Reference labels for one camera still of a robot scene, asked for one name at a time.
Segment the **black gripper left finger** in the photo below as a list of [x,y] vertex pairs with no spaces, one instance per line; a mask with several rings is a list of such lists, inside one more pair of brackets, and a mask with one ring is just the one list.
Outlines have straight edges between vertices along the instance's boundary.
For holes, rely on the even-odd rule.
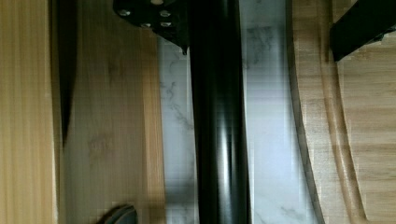
[[150,29],[187,54],[187,0],[113,0],[113,10],[132,25]]

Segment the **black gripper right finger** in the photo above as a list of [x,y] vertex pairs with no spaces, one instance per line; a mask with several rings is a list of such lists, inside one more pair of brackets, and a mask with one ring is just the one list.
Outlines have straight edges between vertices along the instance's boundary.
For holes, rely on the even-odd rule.
[[330,48],[339,62],[395,31],[396,0],[358,0],[331,28]]

